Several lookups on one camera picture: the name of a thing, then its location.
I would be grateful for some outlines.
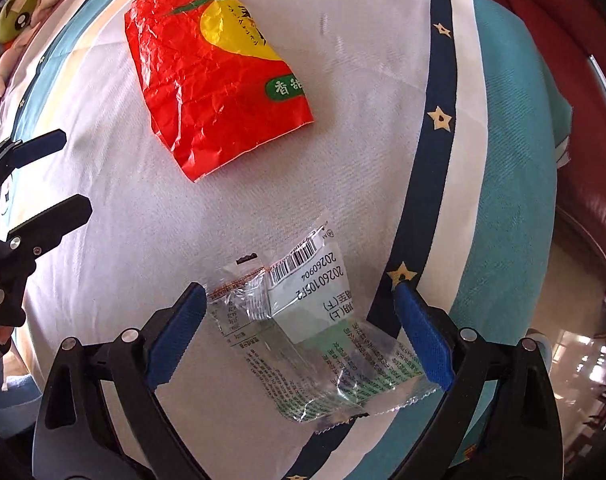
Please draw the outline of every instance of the finger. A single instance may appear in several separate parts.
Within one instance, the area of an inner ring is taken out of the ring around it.
[[[14,332],[13,326],[0,326],[0,344],[4,345],[12,337]]]

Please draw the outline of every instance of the crumpled plastic wrapper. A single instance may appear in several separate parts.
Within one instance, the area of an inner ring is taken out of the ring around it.
[[[135,0],[125,31],[152,128],[190,180],[313,121],[238,0]]]

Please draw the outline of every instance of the clear plastic wrapper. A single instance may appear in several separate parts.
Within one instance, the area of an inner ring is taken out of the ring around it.
[[[321,220],[286,256],[226,269],[209,295],[227,343],[241,352],[279,412],[317,430],[429,395],[414,352],[354,315],[334,232]]]

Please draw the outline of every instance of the floor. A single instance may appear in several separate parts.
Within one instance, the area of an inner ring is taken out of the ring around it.
[[[532,327],[554,346],[550,380],[566,447],[602,406],[596,397],[606,382],[601,366],[606,346],[593,336],[606,330],[605,289],[603,264],[566,224],[557,221]]]

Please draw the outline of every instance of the blue stripe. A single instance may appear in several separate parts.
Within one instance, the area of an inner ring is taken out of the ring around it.
[[[54,87],[67,56],[74,46],[92,24],[96,17],[112,2],[112,0],[86,0],[75,15],[65,24],[54,41],[45,52],[44,60],[38,64],[32,82],[23,96],[24,105],[20,107],[14,119],[12,129],[13,140],[24,142],[33,139],[34,127],[43,112],[49,93]],[[20,170],[14,171],[13,186],[10,189],[9,204],[2,215],[6,221],[12,218],[12,205],[14,203],[14,189],[16,188]]]
[[[474,0],[474,6],[488,100],[488,156],[474,240],[449,315],[456,325],[473,326],[489,341],[514,344],[532,318],[552,239],[553,115],[568,115],[570,110],[551,110],[563,97],[546,84],[546,68],[523,22],[491,0]],[[486,384],[471,426],[493,394],[494,384]],[[348,480],[388,478],[441,396],[437,392],[399,410]],[[473,444],[478,433],[470,432],[462,449]],[[455,462],[460,462],[462,449]]]
[[[450,31],[449,36],[440,34],[432,25],[439,23]],[[430,31],[429,77],[421,136],[397,233],[367,317],[369,322],[395,338],[400,332],[401,324],[394,311],[392,282],[387,272],[397,270],[402,263],[413,272],[423,272],[432,246],[448,173],[456,122],[457,92],[450,0],[431,0]],[[427,113],[435,111],[437,107],[451,116],[450,131],[444,128],[435,130],[434,120]],[[297,475],[310,478],[317,473],[331,452],[342,443],[352,425],[353,421],[310,437],[283,479]]]

